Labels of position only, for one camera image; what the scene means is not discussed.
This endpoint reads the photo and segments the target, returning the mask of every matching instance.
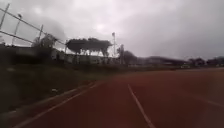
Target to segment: running track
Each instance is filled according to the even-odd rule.
[[[224,70],[119,75],[15,128],[224,128]]]

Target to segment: green grass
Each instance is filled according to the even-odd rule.
[[[110,75],[47,65],[0,67],[0,113],[51,97]]]

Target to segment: cloud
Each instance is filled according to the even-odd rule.
[[[224,55],[223,6],[222,0],[13,0],[10,12],[62,40],[111,40],[116,32],[117,43],[138,56],[211,58]],[[16,22],[8,19],[4,29],[13,32]],[[18,34],[38,35],[29,29],[21,25]]]

